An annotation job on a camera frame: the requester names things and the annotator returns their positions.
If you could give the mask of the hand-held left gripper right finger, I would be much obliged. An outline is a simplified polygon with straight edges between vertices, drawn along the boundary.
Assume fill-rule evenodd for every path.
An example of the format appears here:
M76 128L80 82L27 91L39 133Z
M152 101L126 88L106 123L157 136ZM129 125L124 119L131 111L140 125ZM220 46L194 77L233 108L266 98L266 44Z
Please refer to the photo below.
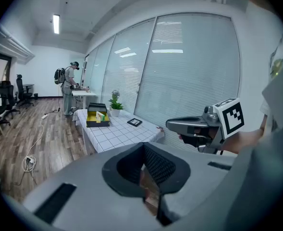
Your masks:
M164 196L179 192L190 177L191 169L183 159L149 142L143 143L143 150L144 164L159 188L157 220L167 226L179 218L170 212Z

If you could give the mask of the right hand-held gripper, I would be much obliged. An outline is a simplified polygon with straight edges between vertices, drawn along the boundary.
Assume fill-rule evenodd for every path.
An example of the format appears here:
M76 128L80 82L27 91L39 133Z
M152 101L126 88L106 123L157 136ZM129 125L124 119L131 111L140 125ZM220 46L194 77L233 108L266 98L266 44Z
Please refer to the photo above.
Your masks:
M201 116L168 119L166 128L201 153L215 154L225 140L245 125L239 98L229 98L206 106Z

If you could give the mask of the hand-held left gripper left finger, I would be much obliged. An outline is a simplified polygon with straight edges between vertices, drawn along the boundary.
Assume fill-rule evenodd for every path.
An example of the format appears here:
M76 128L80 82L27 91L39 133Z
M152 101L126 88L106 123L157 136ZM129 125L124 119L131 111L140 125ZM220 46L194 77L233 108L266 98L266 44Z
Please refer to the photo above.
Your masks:
M103 179L120 196L145 197L146 192L140 187L144 159L144 144L140 142L110 158L102 168Z

